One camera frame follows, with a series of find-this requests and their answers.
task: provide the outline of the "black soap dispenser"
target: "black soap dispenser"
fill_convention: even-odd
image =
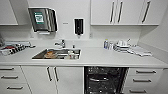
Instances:
[[[75,34],[80,36],[83,34],[83,19],[74,19],[75,20]]]

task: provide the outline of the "upper cabinet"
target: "upper cabinet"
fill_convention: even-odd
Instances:
[[[166,7],[167,0],[91,0],[91,25],[158,25]]]
[[[0,25],[30,24],[27,0],[0,0]]]
[[[112,25],[117,0],[91,0],[91,25]]]
[[[140,25],[159,25],[167,8],[168,0],[145,0],[140,15]]]

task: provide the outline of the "cabinet handle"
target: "cabinet handle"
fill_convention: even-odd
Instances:
[[[50,70],[49,70],[49,67],[47,67],[47,72],[48,72],[48,77],[49,77],[49,80],[51,81],[51,75],[50,75]]]
[[[129,90],[129,92],[130,93],[146,93],[146,91],[145,90],[143,90],[143,91],[134,91],[134,90]]]
[[[136,71],[136,73],[156,73],[156,71]]]
[[[133,79],[133,82],[151,82],[151,80],[135,80],[135,79]]]
[[[147,16],[147,13],[148,13],[148,10],[149,10],[150,2],[151,1],[147,2],[147,8],[146,8],[145,15],[144,15],[144,18],[142,20],[142,23],[146,20],[146,16]]]
[[[123,2],[120,2],[120,12],[119,12],[119,16],[118,16],[118,22],[120,22],[120,17],[121,17],[121,11],[122,11],[122,5],[123,5]]]
[[[58,75],[57,75],[57,68],[55,67],[54,70],[55,70],[55,76],[56,76],[56,79],[57,79],[57,82],[58,82],[59,79],[58,79]]]
[[[7,87],[7,89],[21,90],[23,89],[23,87]]]
[[[113,11],[114,11],[114,1],[112,3],[112,11],[111,11],[111,20],[110,20],[110,23],[113,21]]]
[[[17,79],[18,78],[18,76],[16,76],[16,77],[5,77],[5,76],[2,76],[1,77],[1,79]]]
[[[0,70],[14,70],[14,68],[0,69]]]

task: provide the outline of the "faucet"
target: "faucet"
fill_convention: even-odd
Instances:
[[[61,43],[55,43],[55,45],[60,45],[62,48],[65,48],[65,40],[61,40]]]

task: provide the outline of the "lower cabinet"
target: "lower cabinet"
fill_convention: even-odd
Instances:
[[[84,67],[22,66],[32,94],[83,94]]]
[[[0,66],[0,94],[31,94],[20,66]]]
[[[154,94],[162,72],[157,68],[129,68],[123,93]]]

